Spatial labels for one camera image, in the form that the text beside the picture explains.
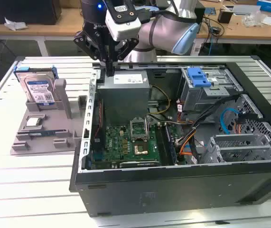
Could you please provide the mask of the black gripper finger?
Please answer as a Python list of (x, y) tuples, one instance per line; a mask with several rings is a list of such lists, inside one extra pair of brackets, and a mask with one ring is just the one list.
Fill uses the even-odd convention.
[(127, 39), (122, 46), (122, 41), (110, 42), (110, 76), (114, 76), (115, 66), (119, 60), (124, 60), (125, 57), (137, 46), (139, 40), (137, 38)]
[(90, 38), (85, 31), (79, 31), (74, 36), (74, 43), (93, 60), (99, 60), (105, 67), (107, 76), (111, 75), (111, 62), (106, 43), (100, 31), (94, 31)]

